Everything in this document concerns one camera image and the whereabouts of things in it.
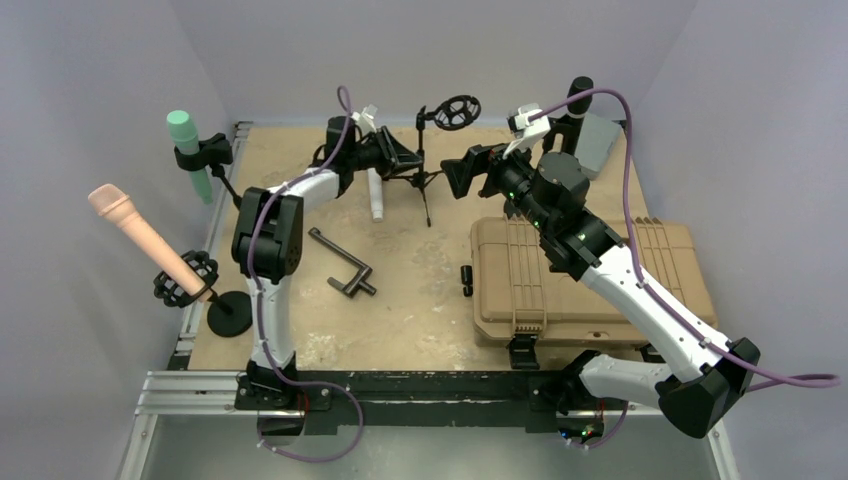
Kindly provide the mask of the pink microphone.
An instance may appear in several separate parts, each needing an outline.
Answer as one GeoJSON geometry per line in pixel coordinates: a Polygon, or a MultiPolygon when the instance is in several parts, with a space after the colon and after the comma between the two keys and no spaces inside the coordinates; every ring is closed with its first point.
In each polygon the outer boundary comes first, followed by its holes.
{"type": "Polygon", "coordinates": [[[130,197],[113,184],[104,184],[88,195],[98,215],[115,224],[183,290],[199,294],[200,301],[211,299],[205,283],[180,255],[140,215],[130,197]]]}

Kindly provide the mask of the white microphone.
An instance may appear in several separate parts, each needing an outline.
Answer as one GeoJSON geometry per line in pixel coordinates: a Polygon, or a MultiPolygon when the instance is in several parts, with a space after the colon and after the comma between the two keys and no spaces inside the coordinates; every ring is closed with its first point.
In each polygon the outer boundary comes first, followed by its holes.
{"type": "Polygon", "coordinates": [[[380,223],[384,220],[383,180],[374,168],[367,170],[367,179],[372,220],[380,223]]]}

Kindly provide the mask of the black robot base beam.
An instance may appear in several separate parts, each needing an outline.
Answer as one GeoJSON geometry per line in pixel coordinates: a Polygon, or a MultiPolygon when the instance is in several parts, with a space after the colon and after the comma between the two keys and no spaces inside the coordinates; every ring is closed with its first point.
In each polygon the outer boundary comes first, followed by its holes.
{"type": "Polygon", "coordinates": [[[500,427],[526,433],[599,430],[621,400],[568,392],[561,371],[317,371],[287,386],[274,376],[236,377],[234,408],[262,418],[293,416],[308,435],[340,426],[500,427]]]}

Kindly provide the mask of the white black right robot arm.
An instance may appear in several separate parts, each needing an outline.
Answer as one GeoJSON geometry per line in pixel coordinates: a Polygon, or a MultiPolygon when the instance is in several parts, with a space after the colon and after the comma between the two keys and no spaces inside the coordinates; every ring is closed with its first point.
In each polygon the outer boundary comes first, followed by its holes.
{"type": "Polygon", "coordinates": [[[570,154],[548,152],[531,164],[528,151],[503,144],[470,147],[441,169],[457,199],[485,178],[479,196],[501,194],[536,229],[550,269],[603,297],[660,354],[661,363],[620,360],[587,350],[564,368],[555,390],[576,407],[596,398],[637,403],[662,412],[680,432],[703,438],[746,393],[758,347],[729,340],[688,311],[635,259],[635,251],[586,206],[589,179],[570,154]]]}

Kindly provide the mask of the black round base clip stand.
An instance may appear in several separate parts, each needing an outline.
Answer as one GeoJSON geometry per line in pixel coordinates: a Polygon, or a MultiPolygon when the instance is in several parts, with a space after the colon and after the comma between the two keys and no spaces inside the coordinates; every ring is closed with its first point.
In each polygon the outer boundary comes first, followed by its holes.
{"type": "Polygon", "coordinates": [[[577,115],[566,113],[553,121],[550,131],[544,136],[542,141],[543,153],[551,152],[554,149],[556,138],[560,137],[560,152],[574,156],[585,116],[585,113],[577,115]]]}

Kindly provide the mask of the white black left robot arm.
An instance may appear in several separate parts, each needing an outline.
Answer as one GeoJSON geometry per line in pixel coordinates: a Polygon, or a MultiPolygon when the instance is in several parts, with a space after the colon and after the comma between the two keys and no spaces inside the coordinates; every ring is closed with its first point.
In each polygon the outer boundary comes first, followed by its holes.
{"type": "Polygon", "coordinates": [[[247,391],[259,391],[275,409],[297,399],[288,295],[303,255],[305,214],[343,195],[358,171],[372,169],[388,180],[419,173],[423,164],[422,149],[405,147],[387,127],[368,127],[358,114],[336,116],[302,174],[276,187],[244,192],[231,256],[251,299],[254,344],[245,368],[247,391]]]}

